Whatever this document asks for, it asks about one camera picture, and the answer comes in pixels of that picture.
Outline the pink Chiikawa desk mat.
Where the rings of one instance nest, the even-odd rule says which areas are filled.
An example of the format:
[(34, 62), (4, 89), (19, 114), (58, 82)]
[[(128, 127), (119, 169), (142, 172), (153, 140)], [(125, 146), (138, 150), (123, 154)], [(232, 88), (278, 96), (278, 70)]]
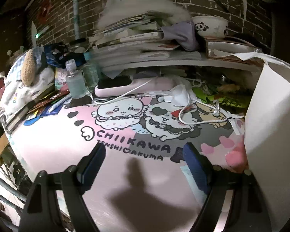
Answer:
[(233, 170), (242, 119), (226, 122), (197, 104), (182, 119), (161, 96), (131, 96), (107, 105), (63, 107), (56, 115), (20, 124), (11, 147), (31, 179), (64, 171), (100, 142), (106, 158), (83, 198), (100, 231), (189, 231), (205, 195), (183, 160), (191, 142), (211, 163)]

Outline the white fluffy fur item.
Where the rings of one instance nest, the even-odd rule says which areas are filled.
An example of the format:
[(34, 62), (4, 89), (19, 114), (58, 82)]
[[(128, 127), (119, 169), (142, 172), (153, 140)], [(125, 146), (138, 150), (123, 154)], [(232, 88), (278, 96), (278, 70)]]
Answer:
[(161, 16), (170, 24), (191, 20), (184, 7), (170, 0), (119, 0), (105, 7), (96, 28), (101, 30), (120, 20), (148, 13)]

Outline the pink hairbrush black bristles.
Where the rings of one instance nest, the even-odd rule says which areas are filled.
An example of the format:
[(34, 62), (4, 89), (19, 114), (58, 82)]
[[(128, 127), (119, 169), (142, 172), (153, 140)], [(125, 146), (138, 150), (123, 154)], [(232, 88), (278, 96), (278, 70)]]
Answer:
[(149, 91), (167, 91), (175, 87), (175, 81), (170, 77), (139, 78), (128, 85), (108, 87), (105, 89), (95, 87), (97, 97), (112, 97), (130, 94), (142, 94)]

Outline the purple grey cloth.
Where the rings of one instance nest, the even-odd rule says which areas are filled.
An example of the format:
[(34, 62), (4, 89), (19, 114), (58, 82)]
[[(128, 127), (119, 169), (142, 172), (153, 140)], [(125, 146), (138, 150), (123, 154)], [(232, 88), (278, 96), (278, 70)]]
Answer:
[(198, 43), (192, 21), (181, 21), (172, 26), (162, 26), (163, 40), (175, 40), (186, 51), (195, 51)]

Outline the clear plastic spray bottle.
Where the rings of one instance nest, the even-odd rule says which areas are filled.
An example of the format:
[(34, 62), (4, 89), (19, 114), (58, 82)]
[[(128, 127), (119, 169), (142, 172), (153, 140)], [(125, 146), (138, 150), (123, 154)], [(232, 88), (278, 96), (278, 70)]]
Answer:
[(85, 80), (81, 71), (77, 70), (74, 59), (66, 61), (66, 84), (68, 85), (71, 97), (74, 99), (82, 98), (87, 93)]

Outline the panda print ceramic bowl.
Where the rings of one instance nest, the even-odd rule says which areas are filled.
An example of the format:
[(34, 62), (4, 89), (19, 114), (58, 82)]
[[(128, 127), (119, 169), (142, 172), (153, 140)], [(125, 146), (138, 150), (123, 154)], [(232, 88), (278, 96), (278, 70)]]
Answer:
[(195, 16), (192, 18), (197, 33), (204, 38), (223, 39), (229, 21), (216, 16)]

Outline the green white wall pipe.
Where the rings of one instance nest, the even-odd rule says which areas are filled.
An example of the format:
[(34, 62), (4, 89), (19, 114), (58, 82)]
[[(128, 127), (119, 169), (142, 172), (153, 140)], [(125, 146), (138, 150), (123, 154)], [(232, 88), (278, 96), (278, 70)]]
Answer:
[(79, 0), (73, 0), (73, 23), (74, 35), (76, 40), (80, 39), (78, 2)]

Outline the white cardboard box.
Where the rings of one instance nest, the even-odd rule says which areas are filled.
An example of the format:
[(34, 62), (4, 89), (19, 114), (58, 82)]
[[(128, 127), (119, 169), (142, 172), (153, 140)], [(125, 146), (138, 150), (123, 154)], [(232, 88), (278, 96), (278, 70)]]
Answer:
[(263, 69), (241, 134), (222, 140), (208, 157), (232, 171), (248, 164), (264, 195), (272, 230), (290, 231), (290, 64), (256, 52), (237, 57), (259, 58)]

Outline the pink Kotex pack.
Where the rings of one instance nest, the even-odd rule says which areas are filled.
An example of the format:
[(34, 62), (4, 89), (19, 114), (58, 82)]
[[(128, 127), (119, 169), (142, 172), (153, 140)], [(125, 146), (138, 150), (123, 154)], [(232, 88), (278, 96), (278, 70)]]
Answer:
[(63, 86), (66, 85), (66, 76), (68, 72), (66, 69), (55, 68), (55, 88), (60, 90)]

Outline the teal plastic bottle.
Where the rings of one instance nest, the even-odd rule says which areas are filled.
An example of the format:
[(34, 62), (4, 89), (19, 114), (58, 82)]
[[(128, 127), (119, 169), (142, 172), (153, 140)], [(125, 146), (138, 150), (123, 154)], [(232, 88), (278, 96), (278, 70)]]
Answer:
[(86, 80), (87, 87), (91, 93), (94, 93), (95, 87), (99, 82), (99, 66), (93, 59), (91, 52), (84, 53), (86, 63), (83, 66), (84, 78)]

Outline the stack of books and papers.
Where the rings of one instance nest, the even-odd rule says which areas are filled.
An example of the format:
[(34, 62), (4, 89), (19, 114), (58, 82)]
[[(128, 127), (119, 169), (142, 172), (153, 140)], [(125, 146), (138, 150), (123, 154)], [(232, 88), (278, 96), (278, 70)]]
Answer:
[(153, 11), (117, 20), (89, 37), (93, 59), (105, 72), (167, 60), (179, 48), (173, 40), (164, 39), (161, 27), (170, 25), (170, 14)]

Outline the brown fuzzy plush ear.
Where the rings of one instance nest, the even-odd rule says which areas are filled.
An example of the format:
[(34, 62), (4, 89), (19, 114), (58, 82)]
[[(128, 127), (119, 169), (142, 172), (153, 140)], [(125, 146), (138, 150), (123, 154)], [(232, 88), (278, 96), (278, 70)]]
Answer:
[(21, 81), (25, 86), (31, 86), (35, 81), (36, 62), (33, 49), (30, 49), (24, 58), (21, 69)]

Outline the white towel with letters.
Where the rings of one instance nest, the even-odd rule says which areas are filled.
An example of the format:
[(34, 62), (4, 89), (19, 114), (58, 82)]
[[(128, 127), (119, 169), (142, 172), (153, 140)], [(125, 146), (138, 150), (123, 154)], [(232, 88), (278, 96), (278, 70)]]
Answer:
[(33, 85), (25, 86), (22, 81), (10, 82), (4, 90), (0, 101), (0, 107), (7, 114), (14, 113), (24, 107), (28, 102), (34, 100), (44, 92), (49, 84), (54, 81), (54, 71), (47, 67), (37, 75)]

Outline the white shelf board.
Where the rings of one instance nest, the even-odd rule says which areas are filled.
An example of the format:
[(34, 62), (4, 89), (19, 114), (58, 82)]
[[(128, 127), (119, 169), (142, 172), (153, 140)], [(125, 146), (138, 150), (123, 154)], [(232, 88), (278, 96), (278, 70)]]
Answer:
[(201, 55), (200, 60), (195, 59), (175, 59), (175, 60), (150, 60), (143, 62), (132, 62), (123, 64), (114, 64), (112, 66), (102, 67), (102, 71), (119, 71), (132, 68), (144, 68), (144, 67), (162, 67), (162, 66), (202, 66), (202, 67), (218, 67), (218, 68), (230, 68), (237, 70), (244, 70), (250, 72), (261, 71), (262, 67), (254, 64), (248, 64), (243, 62), (234, 62), (220, 59), (207, 59), (204, 55)]

